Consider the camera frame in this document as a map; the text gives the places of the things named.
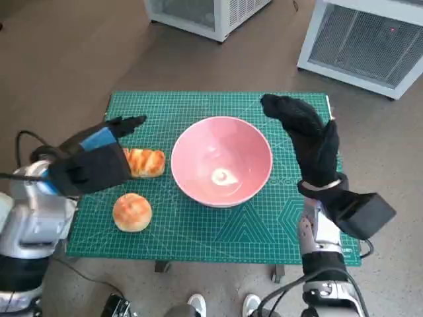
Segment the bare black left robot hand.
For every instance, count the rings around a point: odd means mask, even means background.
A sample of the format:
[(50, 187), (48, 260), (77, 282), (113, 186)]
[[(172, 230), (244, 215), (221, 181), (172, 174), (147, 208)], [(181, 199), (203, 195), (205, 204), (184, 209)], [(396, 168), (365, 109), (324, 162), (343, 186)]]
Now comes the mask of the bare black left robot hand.
[(119, 138), (132, 134), (146, 119), (145, 115), (128, 118), (120, 116), (100, 122), (76, 133), (64, 141), (58, 149), (66, 154), (74, 155), (117, 143)]

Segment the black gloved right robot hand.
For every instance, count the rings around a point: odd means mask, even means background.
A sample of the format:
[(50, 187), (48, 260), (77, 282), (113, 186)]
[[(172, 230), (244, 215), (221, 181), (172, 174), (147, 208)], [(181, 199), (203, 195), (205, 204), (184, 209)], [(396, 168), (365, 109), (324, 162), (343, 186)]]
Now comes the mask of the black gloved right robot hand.
[(265, 94), (260, 103), (264, 115), (280, 121), (289, 135), (303, 181), (322, 188), (339, 179), (339, 136), (334, 120), (323, 123), (315, 109), (298, 98)]

